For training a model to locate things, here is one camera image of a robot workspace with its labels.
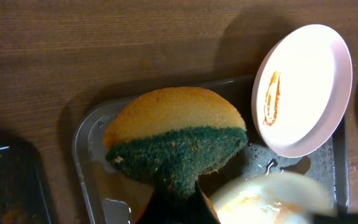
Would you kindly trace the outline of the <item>white plate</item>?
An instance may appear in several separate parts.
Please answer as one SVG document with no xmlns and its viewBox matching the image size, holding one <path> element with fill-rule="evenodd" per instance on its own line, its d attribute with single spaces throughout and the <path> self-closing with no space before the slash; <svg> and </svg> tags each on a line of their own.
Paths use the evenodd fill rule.
<svg viewBox="0 0 358 224">
<path fill-rule="evenodd" d="M 209 199 L 220 223 L 312 223 L 314 215 L 336 216 L 329 192 L 293 172 L 238 177 Z"/>
<path fill-rule="evenodd" d="M 275 44 L 252 89 L 255 128 L 279 156 L 306 156 L 325 143 L 344 116 L 352 87 L 352 60 L 333 28 L 310 24 Z"/>
</svg>

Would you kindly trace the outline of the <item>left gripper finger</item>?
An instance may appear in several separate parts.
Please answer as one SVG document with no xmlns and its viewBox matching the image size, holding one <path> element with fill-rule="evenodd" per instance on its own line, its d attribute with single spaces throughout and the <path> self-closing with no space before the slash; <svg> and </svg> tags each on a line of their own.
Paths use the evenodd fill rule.
<svg viewBox="0 0 358 224">
<path fill-rule="evenodd" d="M 136 224 L 219 224 L 212 203 L 195 182 L 195 193 L 182 204 L 169 202 L 157 192 L 153 193 L 149 202 L 135 221 Z"/>
</svg>

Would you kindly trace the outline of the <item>green orange sponge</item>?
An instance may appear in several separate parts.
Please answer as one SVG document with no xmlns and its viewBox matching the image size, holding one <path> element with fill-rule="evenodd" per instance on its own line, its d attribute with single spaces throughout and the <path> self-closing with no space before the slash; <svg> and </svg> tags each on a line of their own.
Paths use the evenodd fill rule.
<svg viewBox="0 0 358 224">
<path fill-rule="evenodd" d="M 218 171 L 248 142 L 238 110 L 216 92 L 170 87 L 145 93 L 104 132 L 105 160 L 170 199 L 188 198 L 200 175 Z"/>
</svg>

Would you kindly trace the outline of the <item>white plate top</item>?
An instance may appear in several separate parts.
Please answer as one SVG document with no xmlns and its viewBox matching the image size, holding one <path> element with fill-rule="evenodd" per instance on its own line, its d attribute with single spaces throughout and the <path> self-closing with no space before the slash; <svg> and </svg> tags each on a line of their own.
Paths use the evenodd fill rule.
<svg viewBox="0 0 358 224">
<path fill-rule="evenodd" d="M 279 156 L 306 156 L 325 143 L 344 116 L 352 87 L 352 60 L 333 28 L 310 24 L 275 44 L 252 89 L 255 128 Z"/>
</svg>

